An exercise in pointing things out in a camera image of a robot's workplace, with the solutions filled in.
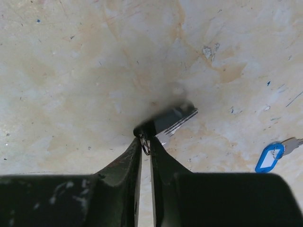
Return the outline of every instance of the blue plastic tag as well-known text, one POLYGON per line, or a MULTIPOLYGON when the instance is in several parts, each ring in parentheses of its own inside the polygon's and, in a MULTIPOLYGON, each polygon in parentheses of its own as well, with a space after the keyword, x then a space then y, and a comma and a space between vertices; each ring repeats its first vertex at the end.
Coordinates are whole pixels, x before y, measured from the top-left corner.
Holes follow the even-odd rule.
POLYGON ((284 146, 281 143, 275 143, 267 146, 257 163, 255 168, 256 173, 268 173, 271 171, 278 160, 283 156, 284 146))

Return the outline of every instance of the key ring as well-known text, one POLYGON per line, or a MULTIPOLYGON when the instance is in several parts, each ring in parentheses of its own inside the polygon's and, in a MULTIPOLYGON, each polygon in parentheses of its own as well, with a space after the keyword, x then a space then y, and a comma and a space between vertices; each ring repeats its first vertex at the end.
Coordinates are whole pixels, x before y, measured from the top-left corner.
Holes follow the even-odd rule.
POLYGON ((143 137, 142 134, 140 135, 140 142, 141 142, 141 146, 142 146, 143 152, 144 152, 146 155, 150 155, 150 154, 151 154, 151 148, 150 148, 150 146, 148 145, 147 140, 144 139, 144 137, 143 137))
POLYGON ((276 148, 274 148, 274 150, 271 152, 271 154, 273 155, 273 159, 274 159, 274 160, 280 160, 280 159, 283 157, 283 154, 284 154, 284 151, 285 151, 285 147, 284 147, 284 149, 283 149, 283 153, 282 153, 282 155, 281 155, 280 158, 276 158, 276 157, 275 157, 275 150, 276 150, 276 148))

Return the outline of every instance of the blue key tag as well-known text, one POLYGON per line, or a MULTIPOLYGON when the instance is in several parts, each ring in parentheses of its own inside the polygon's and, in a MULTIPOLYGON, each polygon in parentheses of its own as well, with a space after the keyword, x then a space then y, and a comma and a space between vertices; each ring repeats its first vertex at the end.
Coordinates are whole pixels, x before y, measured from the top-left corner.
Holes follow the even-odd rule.
POLYGON ((275 143, 267 146, 257 163, 255 168, 256 173, 268 173, 271 171, 279 159, 282 158, 284 154, 284 146, 281 143, 275 143))

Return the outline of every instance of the key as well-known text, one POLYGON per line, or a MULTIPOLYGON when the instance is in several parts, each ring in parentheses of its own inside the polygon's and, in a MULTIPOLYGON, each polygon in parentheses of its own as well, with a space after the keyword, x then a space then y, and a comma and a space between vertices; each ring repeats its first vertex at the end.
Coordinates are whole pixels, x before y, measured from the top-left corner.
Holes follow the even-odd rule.
POLYGON ((290 138, 288 140, 285 140, 284 142, 282 142, 283 146, 285 147, 285 151, 283 156, 285 155, 289 155, 290 153, 292 153, 292 151, 296 148, 298 148, 299 146, 301 146, 303 144, 303 139, 296 139, 296 138, 290 138))

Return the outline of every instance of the stained floor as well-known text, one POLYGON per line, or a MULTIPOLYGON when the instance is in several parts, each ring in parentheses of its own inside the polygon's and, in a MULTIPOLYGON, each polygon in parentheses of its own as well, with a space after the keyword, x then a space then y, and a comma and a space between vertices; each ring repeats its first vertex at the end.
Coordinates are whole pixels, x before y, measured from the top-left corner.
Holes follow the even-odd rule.
MULTIPOLYGON (((176 86, 199 114, 168 152, 192 171, 254 172, 266 145, 303 137, 300 0, 2 0, 0 9, 0 174, 96 172, 176 86)), ((273 171, 301 207, 302 152, 273 171)), ((148 160, 142 227, 152 226, 148 160)))

